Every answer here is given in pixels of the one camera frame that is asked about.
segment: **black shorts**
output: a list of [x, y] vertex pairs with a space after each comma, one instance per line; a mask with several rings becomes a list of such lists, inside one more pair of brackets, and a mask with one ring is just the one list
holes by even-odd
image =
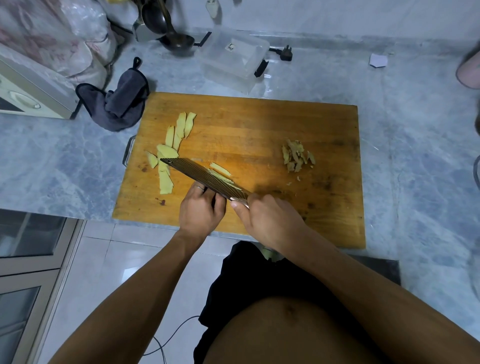
[[277, 262], [266, 260], [253, 243], [238, 242], [223, 260], [220, 276], [210, 287], [198, 319], [207, 330], [193, 351], [195, 364], [203, 363], [213, 341], [234, 316], [272, 296], [300, 298], [318, 305], [380, 360], [391, 362], [350, 311], [317, 278], [285, 258]]

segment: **knife blade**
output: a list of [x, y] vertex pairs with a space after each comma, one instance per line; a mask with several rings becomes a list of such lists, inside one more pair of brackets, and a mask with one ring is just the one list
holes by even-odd
[[227, 183], [213, 174], [208, 172], [204, 166], [194, 162], [188, 158], [161, 158], [162, 162], [175, 168], [184, 175], [200, 182], [204, 186], [215, 191], [219, 195], [225, 197], [229, 201], [239, 201], [248, 207], [247, 198], [249, 191], [237, 186]]

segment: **cabinet door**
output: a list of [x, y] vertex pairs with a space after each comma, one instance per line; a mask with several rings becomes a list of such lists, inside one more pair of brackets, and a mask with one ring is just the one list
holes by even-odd
[[0, 210], [0, 276], [60, 268], [76, 224], [73, 218]]
[[0, 364], [24, 364], [59, 269], [0, 277]]

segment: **white tile floor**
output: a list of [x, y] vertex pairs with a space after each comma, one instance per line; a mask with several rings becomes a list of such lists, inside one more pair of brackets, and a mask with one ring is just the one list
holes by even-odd
[[[110, 293], [151, 259], [170, 240], [174, 231], [88, 221], [73, 264], [53, 313], [38, 364], [46, 364], [67, 337]], [[217, 278], [222, 260], [236, 240], [209, 237], [185, 268], [170, 305], [156, 332], [164, 343], [188, 317], [199, 315], [208, 289]], [[178, 330], [165, 347], [168, 363], [193, 363], [193, 349], [204, 327], [192, 319]], [[157, 348], [152, 342], [147, 352]], [[140, 363], [162, 363], [161, 352]]]

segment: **microwave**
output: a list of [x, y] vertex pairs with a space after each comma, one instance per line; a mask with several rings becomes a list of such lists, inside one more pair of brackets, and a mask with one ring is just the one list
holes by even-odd
[[0, 113], [70, 119], [78, 104], [74, 89], [0, 56]]

